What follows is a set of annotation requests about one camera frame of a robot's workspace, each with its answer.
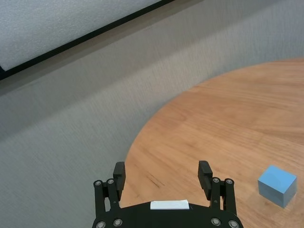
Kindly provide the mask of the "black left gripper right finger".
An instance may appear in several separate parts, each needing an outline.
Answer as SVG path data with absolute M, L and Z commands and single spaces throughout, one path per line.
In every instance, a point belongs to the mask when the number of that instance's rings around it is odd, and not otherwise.
M 220 210 L 220 199 L 223 199 L 223 210 L 230 213 L 237 212 L 232 179 L 221 180 L 218 177 L 213 177 L 213 172 L 207 161 L 199 161 L 198 179 L 207 200 L 210 202 L 210 208 Z

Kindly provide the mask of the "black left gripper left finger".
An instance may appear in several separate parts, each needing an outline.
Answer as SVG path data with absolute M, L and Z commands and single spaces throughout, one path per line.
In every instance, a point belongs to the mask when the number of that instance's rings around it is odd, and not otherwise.
M 110 209 L 118 209 L 121 200 L 122 192 L 125 184 L 125 163 L 119 161 L 115 164 L 113 177 L 109 178 L 106 182 L 96 180 L 94 182 L 95 191 L 95 214 L 104 215 L 105 198 L 110 201 Z

